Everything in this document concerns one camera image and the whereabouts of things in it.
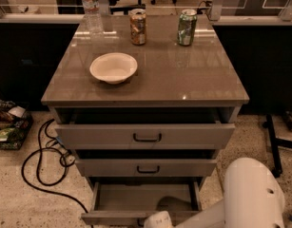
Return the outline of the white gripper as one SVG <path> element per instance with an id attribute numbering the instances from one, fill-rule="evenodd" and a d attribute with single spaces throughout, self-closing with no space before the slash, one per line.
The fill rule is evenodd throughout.
<path id="1" fill-rule="evenodd" d="M 173 225 L 169 213 L 161 211 L 149 216 L 144 222 L 144 228 L 173 228 Z"/>

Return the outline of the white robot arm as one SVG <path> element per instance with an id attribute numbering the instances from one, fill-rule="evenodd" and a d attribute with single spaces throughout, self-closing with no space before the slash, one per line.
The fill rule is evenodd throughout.
<path id="1" fill-rule="evenodd" d="M 270 170 L 251 158 L 239 158 L 226 169 L 224 198 L 173 225 L 167 211 L 145 220 L 145 228 L 285 228 L 285 198 Z"/>

